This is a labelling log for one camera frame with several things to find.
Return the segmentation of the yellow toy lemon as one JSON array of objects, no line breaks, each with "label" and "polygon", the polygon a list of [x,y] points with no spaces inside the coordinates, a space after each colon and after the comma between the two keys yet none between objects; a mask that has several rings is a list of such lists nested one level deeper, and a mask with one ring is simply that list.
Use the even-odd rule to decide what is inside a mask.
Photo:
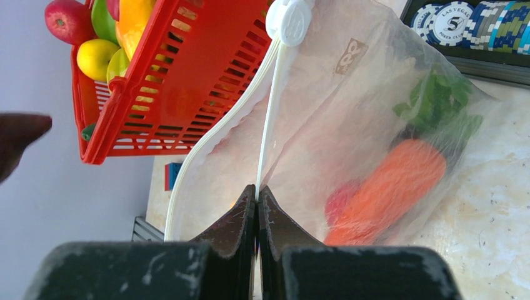
[{"label": "yellow toy lemon", "polygon": [[77,66],[90,79],[104,82],[110,60],[119,49],[117,44],[105,39],[88,40],[77,51]]}]

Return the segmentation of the orange toy carrot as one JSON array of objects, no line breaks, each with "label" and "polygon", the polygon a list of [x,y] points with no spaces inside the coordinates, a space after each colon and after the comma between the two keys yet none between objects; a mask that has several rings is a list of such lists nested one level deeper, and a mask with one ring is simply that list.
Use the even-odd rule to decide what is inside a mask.
[{"label": "orange toy carrot", "polygon": [[455,167],[483,116],[468,112],[473,84],[431,71],[393,106],[406,125],[375,170],[346,201],[324,238],[329,246],[374,243]]}]

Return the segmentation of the red plastic basket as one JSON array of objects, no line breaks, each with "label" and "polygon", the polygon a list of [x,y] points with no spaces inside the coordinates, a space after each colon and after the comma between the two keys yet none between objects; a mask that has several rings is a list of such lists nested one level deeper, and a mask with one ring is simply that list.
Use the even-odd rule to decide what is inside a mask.
[{"label": "red plastic basket", "polygon": [[71,50],[81,161],[187,154],[237,103],[264,62],[270,1],[126,1],[142,26],[122,76],[96,81]]}]

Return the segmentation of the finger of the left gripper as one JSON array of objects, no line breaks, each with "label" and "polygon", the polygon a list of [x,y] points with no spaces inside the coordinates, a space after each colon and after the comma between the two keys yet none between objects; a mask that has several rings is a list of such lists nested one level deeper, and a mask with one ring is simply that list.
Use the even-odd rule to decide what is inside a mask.
[{"label": "finger of the left gripper", "polygon": [[53,125],[51,116],[25,112],[1,113],[1,183],[18,167],[24,151]]}]

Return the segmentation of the yellow orange toy mango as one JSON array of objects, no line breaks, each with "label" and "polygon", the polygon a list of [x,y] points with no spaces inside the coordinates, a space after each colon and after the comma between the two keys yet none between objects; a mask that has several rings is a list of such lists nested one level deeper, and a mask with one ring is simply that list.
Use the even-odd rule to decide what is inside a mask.
[{"label": "yellow orange toy mango", "polygon": [[154,9],[155,0],[121,0],[116,36],[119,45],[131,60]]}]

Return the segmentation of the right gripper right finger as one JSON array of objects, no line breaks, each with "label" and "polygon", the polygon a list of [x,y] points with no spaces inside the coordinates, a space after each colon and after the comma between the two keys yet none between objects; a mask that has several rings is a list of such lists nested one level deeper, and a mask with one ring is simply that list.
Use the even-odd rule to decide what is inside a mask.
[{"label": "right gripper right finger", "polygon": [[323,243],[304,230],[280,207],[269,187],[264,187],[258,198],[262,298],[281,299],[282,251],[289,247],[322,246]]}]

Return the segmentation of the red blue building block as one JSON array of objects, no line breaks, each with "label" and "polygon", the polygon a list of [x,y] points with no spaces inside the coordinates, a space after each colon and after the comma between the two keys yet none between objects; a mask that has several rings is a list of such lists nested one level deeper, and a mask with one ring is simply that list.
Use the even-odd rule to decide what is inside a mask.
[{"label": "red blue building block", "polygon": [[181,162],[170,162],[164,166],[164,190],[172,191],[182,167]]}]

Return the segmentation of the red toy apple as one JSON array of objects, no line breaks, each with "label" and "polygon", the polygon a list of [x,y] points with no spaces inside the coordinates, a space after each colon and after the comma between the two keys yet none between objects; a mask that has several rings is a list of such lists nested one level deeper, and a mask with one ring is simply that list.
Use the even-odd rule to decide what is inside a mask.
[{"label": "red toy apple", "polygon": [[51,1],[44,9],[44,20],[55,38],[73,46],[96,37],[91,10],[79,1]]},{"label": "red toy apple", "polygon": [[324,215],[328,226],[335,224],[345,205],[355,195],[360,184],[361,182],[355,179],[345,182],[326,199]]}]

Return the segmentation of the poker chips row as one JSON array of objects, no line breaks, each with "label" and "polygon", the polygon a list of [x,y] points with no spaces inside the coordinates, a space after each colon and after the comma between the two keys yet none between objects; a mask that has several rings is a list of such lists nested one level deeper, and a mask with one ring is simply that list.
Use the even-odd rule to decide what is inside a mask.
[{"label": "poker chips row", "polygon": [[411,1],[406,24],[429,44],[529,55],[529,1]]}]

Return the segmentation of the black open case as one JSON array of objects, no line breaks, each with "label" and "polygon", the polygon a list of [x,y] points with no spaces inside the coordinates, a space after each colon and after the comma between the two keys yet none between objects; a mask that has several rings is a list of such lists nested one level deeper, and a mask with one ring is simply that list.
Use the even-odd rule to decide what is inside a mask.
[{"label": "black open case", "polygon": [[[412,16],[410,2],[405,4],[401,14],[401,21],[404,24],[406,24],[406,18]],[[529,86],[529,55],[472,50],[458,46],[430,45],[443,53],[463,74],[491,81]]]}]

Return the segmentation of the clear zip top bag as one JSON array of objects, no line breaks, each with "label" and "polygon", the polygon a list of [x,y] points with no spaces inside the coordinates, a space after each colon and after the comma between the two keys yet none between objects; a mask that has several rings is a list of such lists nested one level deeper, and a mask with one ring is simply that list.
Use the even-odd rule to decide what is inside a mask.
[{"label": "clear zip top bag", "polygon": [[[324,241],[326,199],[348,181],[363,182],[405,127],[393,106],[408,101],[431,71],[464,77],[376,1],[276,1],[266,31],[272,44],[257,76],[181,168],[168,241],[197,236],[250,184],[256,191],[269,187],[289,216]],[[497,102],[472,85],[467,111],[483,116],[479,131]],[[454,169],[373,244],[401,243],[423,228],[465,149]]]}]

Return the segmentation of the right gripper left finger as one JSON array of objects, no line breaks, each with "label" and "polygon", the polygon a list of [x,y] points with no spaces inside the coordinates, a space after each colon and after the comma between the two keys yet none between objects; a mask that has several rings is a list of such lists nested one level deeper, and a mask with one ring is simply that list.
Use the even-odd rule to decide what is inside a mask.
[{"label": "right gripper left finger", "polygon": [[252,299],[256,258],[255,185],[192,242],[209,245],[199,299]]}]

